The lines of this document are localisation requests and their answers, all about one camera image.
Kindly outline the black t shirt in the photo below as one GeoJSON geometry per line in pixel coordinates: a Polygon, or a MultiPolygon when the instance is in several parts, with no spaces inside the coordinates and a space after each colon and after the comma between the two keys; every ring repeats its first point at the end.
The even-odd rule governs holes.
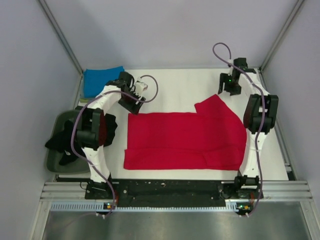
{"type": "MultiPolygon", "coordinates": [[[[104,116],[106,123],[106,139],[104,142],[104,147],[110,146],[115,138],[115,131],[118,127],[116,123],[116,117],[112,114],[106,114],[104,116]]],[[[55,150],[62,153],[62,157],[59,160],[60,166],[66,166],[70,163],[75,162],[78,157],[72,152],[71,149],[71,137],[74,124],[71,120],[66,120],[64,122],[63,130],[56,133],[51,137],[45,144],[45,147],[49,150],[55,150]]]]}

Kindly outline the red t shirt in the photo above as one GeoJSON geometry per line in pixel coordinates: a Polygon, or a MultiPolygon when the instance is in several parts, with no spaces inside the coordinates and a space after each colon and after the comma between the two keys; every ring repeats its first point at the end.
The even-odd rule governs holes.
{"type": "Polygon", "coordinates": [[[216,94],[194,107],[129,114],[124,168],[237,171],[247,143],[242,121],[216,94]]]}

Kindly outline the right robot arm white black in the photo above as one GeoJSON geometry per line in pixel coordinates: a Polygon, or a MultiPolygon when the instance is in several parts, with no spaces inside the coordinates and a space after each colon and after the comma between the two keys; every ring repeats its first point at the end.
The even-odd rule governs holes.
{"type": "Polygon", "coordinates": [[[218,96],[241,119],[246,144],[234,183],[224,185],[222,194],[227,199],[258,199],[262,195],[261,151],[275,126],[279,98],[264,89],[246,58],[236,58],[230,63],[229,72],[219,76],[218,96]]]}

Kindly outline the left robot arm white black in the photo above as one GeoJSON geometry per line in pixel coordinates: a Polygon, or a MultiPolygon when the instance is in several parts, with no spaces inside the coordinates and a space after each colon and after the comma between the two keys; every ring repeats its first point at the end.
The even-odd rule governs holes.
{"type": "Polygon", "coordinates": [[[132,114],[138,114],[142,104],[146,102],[143,92],[147,88],[146,83],[122,71],[118,78],[109,81],[94,99],[85,106],[76,108],[78,115],[70,143],[78,143],[84,153],[83,159],[89,166],[90,180],[85,190],[85,199],[105,200],[115,197],[104,154],[107,134],[111,132],[105,116],[115,103],[119,103],[132,114]]]}

